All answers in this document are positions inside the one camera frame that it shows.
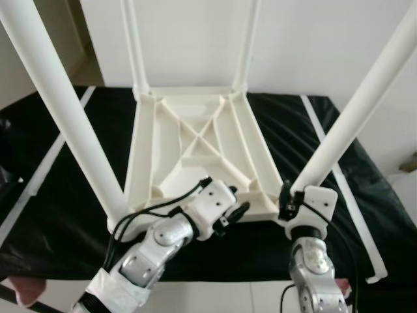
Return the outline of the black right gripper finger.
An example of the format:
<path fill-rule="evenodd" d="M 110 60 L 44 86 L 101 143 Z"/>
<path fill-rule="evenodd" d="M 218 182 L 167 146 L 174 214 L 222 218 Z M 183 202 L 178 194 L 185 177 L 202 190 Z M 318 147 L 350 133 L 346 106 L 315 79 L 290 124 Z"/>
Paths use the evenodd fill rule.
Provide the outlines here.
<path fill-rule="evenodd" d="M 283 182 L 280 194 L 279 194 L 279 219 L 280 220 L 292 220 L 295 217 L 295 206 L 293 205 L 293 195 L 290 191 L 292 182 L 285 180 Z"/>

